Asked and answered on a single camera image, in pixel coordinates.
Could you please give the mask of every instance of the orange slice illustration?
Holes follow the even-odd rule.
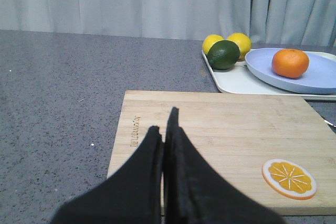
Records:
[[[266,182],[278,193],[292,199],[310,199],[317,191],[312,175],[302,166],[284,159],[271,159],[262,167]]]

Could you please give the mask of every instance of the tangerine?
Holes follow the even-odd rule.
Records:
[[[272,59],[272,69],[280,76],[298,78],[309,66],[308,55],[299,49],[281,49]]]

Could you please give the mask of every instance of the white tray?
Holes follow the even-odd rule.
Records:
[[[312,52],[316,55],[336,61],[336,56],[327,52]],[[206,65],[216,83],[217,88],[223,93],[236,94],[276,94],[276,95],[296,95],[305,100],[325,100],[336,101],[336,94],[298,94],[271,86],[255,77],[247,68],[246,63],[237,62],[233,68],[227,71],[212,70],[209,62],[202,51]]]

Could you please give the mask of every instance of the citrus fruit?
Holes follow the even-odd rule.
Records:
[[[221,35],[210,34],[209,36],[207,36],[205,40],[203,41],[203,45],[202,45],[204,54],[207,55],[210,48],[214,45],[214,43],[220,40],[224,40],[224,38]]]
[[[234,33],[227,37],[227,40],[231,40],[237,44],[240,50],[239,61],[243,61],[248,52],[251,51],[252,41],[251,39],[242,33]]]
[[[284,159],[271,159],[263,167],[263,177],[278,193],[292,199],[310,199],[317,190],[315,179],[302,166]]]
[[[213,69],[227,70],[238,61],[239,55],[239,48],[234,42],[220,40],[210,48],[207,59]]]
[[[298,78],[307,71],[309,58],[299,49],[281,49],[272,58],[272,69],[280,76]]]

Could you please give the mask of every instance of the gray curtain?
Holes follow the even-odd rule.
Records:
[[[335,46],[336,0],[0,0],[0,29]]]

